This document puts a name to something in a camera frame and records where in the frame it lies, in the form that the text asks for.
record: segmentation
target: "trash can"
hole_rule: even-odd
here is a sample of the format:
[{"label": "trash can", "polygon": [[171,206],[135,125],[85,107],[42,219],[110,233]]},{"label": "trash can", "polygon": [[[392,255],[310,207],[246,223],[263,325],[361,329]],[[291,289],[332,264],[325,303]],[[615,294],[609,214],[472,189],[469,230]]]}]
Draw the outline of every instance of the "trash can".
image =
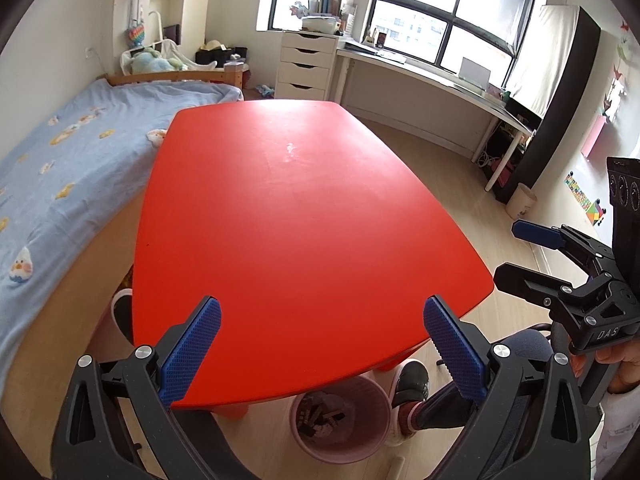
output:
[{"label": "trash can", "polygon": [[518,184],[518,188],[507,204],[507,214],[514,220],[519,220],[529,212],[538,201],[535,193],[523,183]]},{"label": "trash can", "polygon": [[391,405],[373,380],[357,376],[296,397],[289,412],[291,433],[316,460],[350,464],[385,443]]}]

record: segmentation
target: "blue bedsheet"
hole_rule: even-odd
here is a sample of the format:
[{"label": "blue bedsheet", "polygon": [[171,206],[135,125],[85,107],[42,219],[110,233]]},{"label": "blue bedsheet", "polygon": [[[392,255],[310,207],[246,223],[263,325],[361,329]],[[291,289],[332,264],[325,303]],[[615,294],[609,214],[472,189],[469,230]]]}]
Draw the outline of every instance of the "blue bedsheet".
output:
[{"label": "blue bedsheet", "polygon": [[174,115],[241,99],[227,85],[100,80],[0,162],[0,397],[22,337],[62,277],[146,186]]}]

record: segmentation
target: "wooden headboard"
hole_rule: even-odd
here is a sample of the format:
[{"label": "wooden headboard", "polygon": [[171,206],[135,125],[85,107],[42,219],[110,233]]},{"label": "wooden headboard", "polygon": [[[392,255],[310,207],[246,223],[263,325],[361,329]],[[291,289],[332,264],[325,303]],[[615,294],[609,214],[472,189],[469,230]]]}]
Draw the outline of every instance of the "wooden headboard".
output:
[{"label": "wooden headboard", "polygon": [[129,83],[147,83],[150,81],[206,81],[210,83],[225,83],[242,89],[242,72],[224,72],[212,70],[197,72],[184,70],[178,72],[156,72],[151,74],[116,75],[106,76],[111,86],[126,85]]}]

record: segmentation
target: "white sleeve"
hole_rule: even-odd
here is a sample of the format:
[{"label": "white sleeve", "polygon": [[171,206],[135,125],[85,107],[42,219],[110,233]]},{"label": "white sleeve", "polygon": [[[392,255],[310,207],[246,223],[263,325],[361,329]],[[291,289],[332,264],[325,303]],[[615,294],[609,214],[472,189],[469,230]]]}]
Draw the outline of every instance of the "white sleeve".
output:
[{"label": "white sleeve", "polygon": [[605,394],[604,427],[596,451],[595,480],[602,480],[640,427],[640,386],[628,394]]}]

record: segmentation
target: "red sock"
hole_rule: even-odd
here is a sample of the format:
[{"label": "red sock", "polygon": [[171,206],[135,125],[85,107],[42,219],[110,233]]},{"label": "red sock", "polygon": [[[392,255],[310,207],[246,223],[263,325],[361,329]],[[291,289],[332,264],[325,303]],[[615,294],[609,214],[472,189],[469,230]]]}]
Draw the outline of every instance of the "red sock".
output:
[{"label": "red sock", "polygon": [[413,421],[409,420],[409,418],[416,404],[420,404],[420,402],[407,402],[398,408],[398,426],[400,426],[400,433],[404,436],[409,436],[415,433],[415,431],[412,430]]}]

